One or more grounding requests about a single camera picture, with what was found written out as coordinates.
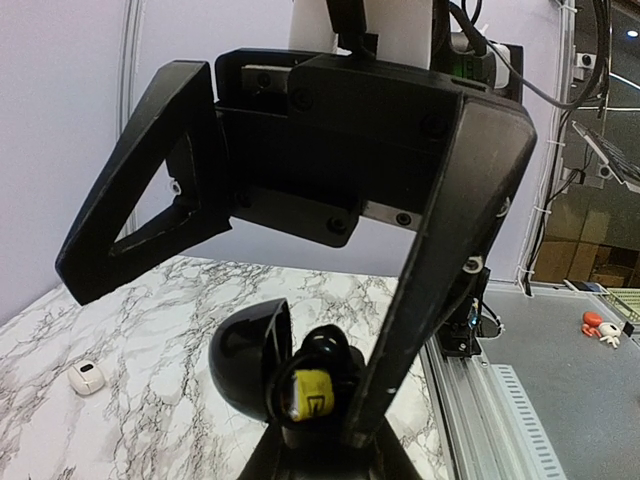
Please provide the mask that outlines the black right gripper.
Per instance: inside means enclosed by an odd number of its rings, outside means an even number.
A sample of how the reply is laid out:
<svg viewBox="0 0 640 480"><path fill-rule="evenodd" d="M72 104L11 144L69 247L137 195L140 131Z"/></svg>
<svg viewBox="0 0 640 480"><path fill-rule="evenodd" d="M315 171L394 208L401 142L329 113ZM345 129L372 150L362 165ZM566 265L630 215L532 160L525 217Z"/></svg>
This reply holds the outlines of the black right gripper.
<svg viewBox="0 0 640 480"><path fill-rule="evenodd" d="M238 49L216 60L215 80L227 172L216 233L241 218L341 247L367 203L424 212L342 429L361 448L518 188L534 124L522 105L478 96L483 83L382 61Z"/></svg>

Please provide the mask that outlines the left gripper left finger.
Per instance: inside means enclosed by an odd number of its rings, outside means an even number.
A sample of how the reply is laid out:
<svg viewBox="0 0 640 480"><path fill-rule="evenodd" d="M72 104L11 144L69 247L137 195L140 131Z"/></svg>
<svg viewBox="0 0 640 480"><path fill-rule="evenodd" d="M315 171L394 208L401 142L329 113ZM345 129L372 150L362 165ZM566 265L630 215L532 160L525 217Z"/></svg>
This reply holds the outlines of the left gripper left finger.
<svg viewBox="0 0 640 480"><path fill-rule="evenodd" d="M239 474L239 480L288 479L285 457L286 444L281 428L275 423L270 424Z"/></svg>

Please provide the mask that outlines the white earbud charging case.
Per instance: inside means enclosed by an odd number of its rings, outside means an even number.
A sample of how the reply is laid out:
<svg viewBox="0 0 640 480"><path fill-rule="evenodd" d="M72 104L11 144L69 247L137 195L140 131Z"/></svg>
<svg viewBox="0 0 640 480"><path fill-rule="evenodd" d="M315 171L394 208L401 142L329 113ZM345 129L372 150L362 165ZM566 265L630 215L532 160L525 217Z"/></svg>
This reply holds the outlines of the white earbud charging case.
<svg viewBox="0 0 640 480"><path fill-rule="evenodd" d="M80 396L89 396L106 385L100 368L92 361L84 360L67 370L67 378L72 389Z"/></svg>

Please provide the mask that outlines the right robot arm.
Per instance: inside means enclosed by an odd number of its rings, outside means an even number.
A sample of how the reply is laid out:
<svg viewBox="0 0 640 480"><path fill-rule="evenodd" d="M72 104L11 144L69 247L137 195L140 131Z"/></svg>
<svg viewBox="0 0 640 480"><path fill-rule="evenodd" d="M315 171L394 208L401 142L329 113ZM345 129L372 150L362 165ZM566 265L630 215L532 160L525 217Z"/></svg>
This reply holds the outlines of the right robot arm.
<svg viewBox="0 0 640 480"><path fill-rule="evenodd" d="M152 77L55 268L89 304L230 230L333 248L361 217L415 237L344 442L379 430L420 348L477 284L536 143L498 94L488 41L446 1L298 1L285 49L174 60Z"/></svg>

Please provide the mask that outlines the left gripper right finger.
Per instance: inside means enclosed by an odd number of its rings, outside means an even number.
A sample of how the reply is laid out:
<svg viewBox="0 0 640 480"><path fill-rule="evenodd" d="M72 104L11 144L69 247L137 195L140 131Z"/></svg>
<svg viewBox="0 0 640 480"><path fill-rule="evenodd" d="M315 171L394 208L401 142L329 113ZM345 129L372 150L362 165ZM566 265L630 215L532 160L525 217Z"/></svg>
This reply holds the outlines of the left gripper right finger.
<svg viewBox="0 0 640 480"><path fill-rule="evenodd" d="M382 480L421 480L389 421L384 418L374 435L374 477Z"/></svg>

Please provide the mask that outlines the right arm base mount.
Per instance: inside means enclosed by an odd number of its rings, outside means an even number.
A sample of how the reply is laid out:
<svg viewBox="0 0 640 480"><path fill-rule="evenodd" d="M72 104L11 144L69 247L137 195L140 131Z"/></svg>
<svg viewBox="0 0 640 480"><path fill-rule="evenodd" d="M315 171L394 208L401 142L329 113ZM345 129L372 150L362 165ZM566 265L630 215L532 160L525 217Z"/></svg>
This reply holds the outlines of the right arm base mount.
<svg viewBox="0 0 640 480"><path fill-rule="evenodd" d="M490 269L484 267L464 287L462 300L436 333L443 357L471 358L480 355L479 339L495 339L503 333L500 317L484 301L490 273Z"/></svg>

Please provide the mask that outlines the black earbud with yellow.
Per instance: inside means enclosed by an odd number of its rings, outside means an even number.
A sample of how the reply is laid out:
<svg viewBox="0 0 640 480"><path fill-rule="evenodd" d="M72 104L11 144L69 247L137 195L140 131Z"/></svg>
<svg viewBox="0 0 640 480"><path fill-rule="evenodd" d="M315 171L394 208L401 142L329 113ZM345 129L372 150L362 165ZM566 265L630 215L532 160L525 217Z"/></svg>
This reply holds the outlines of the black earbud with yellow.
<svg viewBox="0 0 640 480"><path fill-rule="evenodd" d="M283 413L293 422L328 416L335 406L329 373L320 369L295 370L285 381Z"/></svg>

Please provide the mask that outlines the black round charging case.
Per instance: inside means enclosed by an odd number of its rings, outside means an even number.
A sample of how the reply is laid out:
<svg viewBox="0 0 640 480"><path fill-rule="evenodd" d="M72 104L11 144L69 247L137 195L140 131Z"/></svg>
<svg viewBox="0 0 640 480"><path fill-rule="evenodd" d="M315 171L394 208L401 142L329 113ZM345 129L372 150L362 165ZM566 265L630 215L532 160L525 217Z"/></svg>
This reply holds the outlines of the black round charging case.
<svg viewBox="0 0 640 480"><path fill-rule="evenodd" d="M349 344L352 370L329 375L335 406L328 416L293 422L283 413L285 381L297 368L289 303L276 298L241 309L216 328L208 347L209 370L223 399L240 413L281 428L289 446L338 443L347 410L365 367L362 352Z"/></svg>

